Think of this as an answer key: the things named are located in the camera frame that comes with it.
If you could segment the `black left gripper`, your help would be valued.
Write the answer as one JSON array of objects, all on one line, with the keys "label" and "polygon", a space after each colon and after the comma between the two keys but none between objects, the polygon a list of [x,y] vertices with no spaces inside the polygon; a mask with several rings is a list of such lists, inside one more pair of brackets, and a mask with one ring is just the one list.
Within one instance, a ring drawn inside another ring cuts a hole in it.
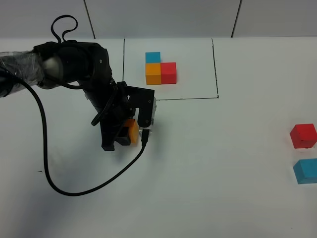
[{"label": "black left gripper", "polygon": [[118,82],[106,106],[98,113],[102,135],[102,148],[114,151],[114,142],[130,145],[129,127],[124,123],[139,110],[137,123],[141,127],[150,125],[155,91],[147,88],[128,86],[124,81]]}]

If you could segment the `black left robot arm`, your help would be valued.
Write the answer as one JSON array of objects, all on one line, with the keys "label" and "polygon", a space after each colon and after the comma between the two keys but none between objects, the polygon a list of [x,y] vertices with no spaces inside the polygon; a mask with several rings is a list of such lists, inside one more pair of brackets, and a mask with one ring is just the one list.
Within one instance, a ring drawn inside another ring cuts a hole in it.
[{"label": "black left robot arm", "polygon": [[0,95],[23,90],[19,80],[43,89],[83,90],[97,111],[92,125],[100,126],[105,151],[113,151],[115,142],[130,145],[138,134],[152,129],[154,90],[116,82],[108,52],[97,43],[47,42],[31,51],[1,53]]}]

